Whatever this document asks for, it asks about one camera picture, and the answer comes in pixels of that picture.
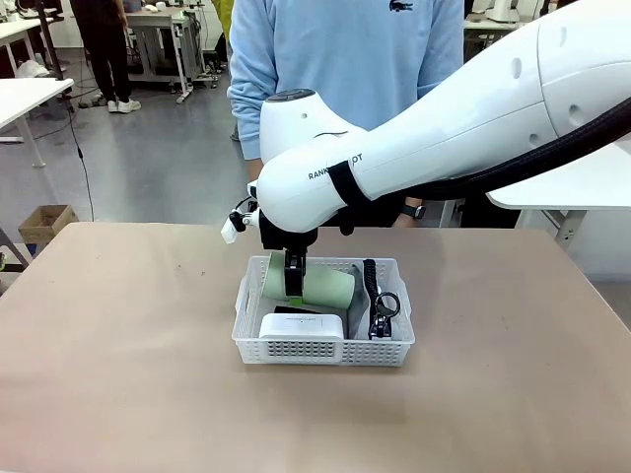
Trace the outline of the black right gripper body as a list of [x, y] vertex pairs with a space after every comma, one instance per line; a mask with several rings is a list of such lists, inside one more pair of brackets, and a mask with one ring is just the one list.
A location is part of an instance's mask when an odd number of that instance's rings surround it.
[[285, 250], [306, 255], [308, 248], [316, 242], [318, 229], [306, 233], [293, 233], [279, 229], [264, 214], [258, 217], [258, 228], [262, 247], [268, 250]]

